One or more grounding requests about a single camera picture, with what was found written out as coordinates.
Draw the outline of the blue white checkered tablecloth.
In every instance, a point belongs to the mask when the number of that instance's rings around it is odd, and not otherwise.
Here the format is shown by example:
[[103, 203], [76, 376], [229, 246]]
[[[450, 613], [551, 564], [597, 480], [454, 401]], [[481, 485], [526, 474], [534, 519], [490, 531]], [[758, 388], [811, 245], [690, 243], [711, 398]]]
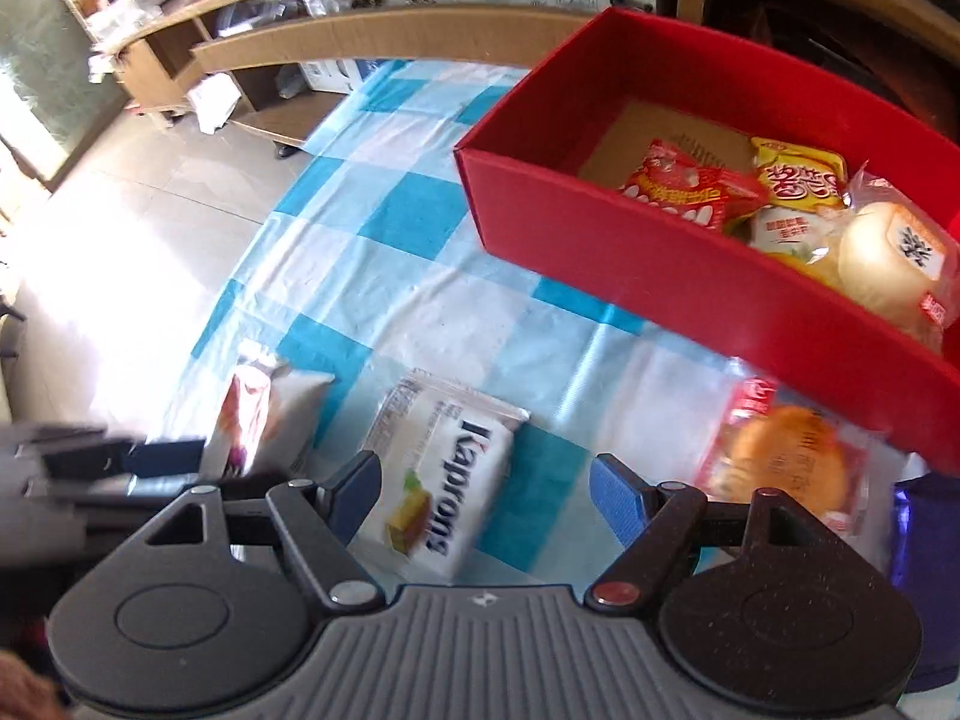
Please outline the blue white checkered tablecloth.
[[454, 148], [517, 80], [392, 62], [338, 106], [224, 285], [161, 429], [210, 433], [247, 343], [331, 376], [321, 473], [405, 376], [460, 383], [527, 416], [460, 580], [582, 589], [619, 552], [587, 494], [592, 457], [690, 479], [745, 364], [483, 249]]

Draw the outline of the yellow dried mango bag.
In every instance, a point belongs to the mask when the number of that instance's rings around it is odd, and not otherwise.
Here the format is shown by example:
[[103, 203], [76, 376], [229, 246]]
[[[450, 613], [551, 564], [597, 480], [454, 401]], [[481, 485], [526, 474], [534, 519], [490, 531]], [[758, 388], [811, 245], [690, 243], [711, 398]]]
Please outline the yellow dried mango bag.
[[752, 137], [768, 202], [752, 218], [750, 245], [812, 280], [839, 288], [835, 245], [850, 216], [848, 166], [839, 154]]

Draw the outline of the purple foil snack pack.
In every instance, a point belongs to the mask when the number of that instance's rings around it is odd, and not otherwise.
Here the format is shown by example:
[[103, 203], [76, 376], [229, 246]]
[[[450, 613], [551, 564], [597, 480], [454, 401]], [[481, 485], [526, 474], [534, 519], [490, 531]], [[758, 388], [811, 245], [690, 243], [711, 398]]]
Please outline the purple foil snack pack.
[[958, 478], [928, 473], [893, 488], [890, 582], [907, 595], [923, 628], [908, 692], [958, 678]]

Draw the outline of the wooden TV stand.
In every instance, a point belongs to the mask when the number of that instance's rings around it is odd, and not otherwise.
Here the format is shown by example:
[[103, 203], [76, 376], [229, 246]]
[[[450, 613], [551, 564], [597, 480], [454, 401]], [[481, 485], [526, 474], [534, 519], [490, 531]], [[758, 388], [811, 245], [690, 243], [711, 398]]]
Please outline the wooden TV stand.
[[[955, 119], [934, 122], [792, 55], [704, 24], [709, 0], [677, 0], [672, 15], [612, 7], [405, 5], [299, 18], [215, 39], [212, 11], [241, 0], [190, 0], [114, 49], [122, 85], [167, 109], [206, 75], [319, 59], [427, 59], [521, 67], [526, 78], [483, 121], [472, 148], [512, 145], [571, 153], [604, 132], [626, 103], [651, 103], [743, 133], [799, 138], [880, 156], [908, 146], [939, 153]], [[892, 47], [958, 59], [958, 25], [928, 0], [811, 0], [866, 20]]]

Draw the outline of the red Trolli gummy bag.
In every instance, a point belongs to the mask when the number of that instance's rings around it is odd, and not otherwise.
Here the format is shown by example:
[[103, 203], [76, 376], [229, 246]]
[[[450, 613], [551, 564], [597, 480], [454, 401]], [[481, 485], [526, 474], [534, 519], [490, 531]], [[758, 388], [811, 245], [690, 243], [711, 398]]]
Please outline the red Trolli gummy bag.
[[670, 142], [654, 138], [619, 192], [706, 231], [731, 234], [768, 205], [770, 192], [754, 176], [704, 166]]

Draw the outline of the white round bun pack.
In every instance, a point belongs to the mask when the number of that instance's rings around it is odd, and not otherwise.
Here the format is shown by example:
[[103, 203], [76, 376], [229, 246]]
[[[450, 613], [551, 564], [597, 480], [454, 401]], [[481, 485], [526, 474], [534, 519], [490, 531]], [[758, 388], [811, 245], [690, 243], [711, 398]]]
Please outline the white round bun pack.
[[839, 233], [844, 296], [933, 353], [958, 320], [958, 242], [884, 177], [859, 169]]

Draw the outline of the white Kaprons wafer pack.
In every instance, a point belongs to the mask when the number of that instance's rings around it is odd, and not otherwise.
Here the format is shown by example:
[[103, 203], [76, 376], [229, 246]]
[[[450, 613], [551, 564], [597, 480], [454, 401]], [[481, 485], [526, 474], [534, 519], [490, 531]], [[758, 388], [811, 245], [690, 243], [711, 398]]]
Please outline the white Kaprons wafer pack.
[[400, 379], [363, 442], [381, 461], [363, 553], [407, 582], [454, 582], [528, 421], [519, 406], [421, 369]]

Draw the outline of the white box under shelf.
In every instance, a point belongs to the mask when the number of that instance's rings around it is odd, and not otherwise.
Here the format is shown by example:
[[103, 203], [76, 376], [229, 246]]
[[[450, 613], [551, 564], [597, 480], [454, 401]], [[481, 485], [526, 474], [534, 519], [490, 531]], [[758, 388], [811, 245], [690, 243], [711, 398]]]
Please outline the white box under shelf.
[[331, 59], [301, 62], [304, 80], [316, 93], [348, 94], [363, 85], [373, 75], [381, 60]]

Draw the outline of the white noodle snack bag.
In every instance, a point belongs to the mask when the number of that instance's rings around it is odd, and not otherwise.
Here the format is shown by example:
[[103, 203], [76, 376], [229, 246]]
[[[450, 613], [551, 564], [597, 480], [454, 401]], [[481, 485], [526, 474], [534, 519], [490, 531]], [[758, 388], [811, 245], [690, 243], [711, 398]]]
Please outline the white noodle snack bag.
[[272, 349], [243, 341], [203, 449], [200, 476], [299, 472], [334, 383], [331, 372], [301, 371]]

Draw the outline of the red cardboard box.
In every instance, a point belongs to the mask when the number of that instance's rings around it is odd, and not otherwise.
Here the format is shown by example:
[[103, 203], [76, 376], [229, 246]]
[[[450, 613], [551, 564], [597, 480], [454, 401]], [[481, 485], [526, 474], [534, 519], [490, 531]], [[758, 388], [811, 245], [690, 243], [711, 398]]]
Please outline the red cardboard box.
[[939, 472], [958, 466], [958, 340], [939, 351], [789, 266], [620, 193], [589, 158], [640, 156], [640, 104], [838, 153], [958, 224], [958, 149], [839, 76], [724, 32], [611, 8], [460, 140], [455, 162], [490, 254], [581, 289], [869, 427]]

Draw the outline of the orange meat floss cake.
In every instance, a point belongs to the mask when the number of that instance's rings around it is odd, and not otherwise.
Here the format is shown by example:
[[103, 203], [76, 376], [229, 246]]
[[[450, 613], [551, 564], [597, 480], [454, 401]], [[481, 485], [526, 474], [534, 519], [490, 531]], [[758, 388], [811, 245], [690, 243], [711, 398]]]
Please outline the orange meat floss cake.
[[709, 499], [747, 504], [781, 489], [833, 532], [854, 541], [867, 530], [872, 479], [887, 445], [875, 434], [788, 394], [757, 372], [732, 387], [695, 486]]

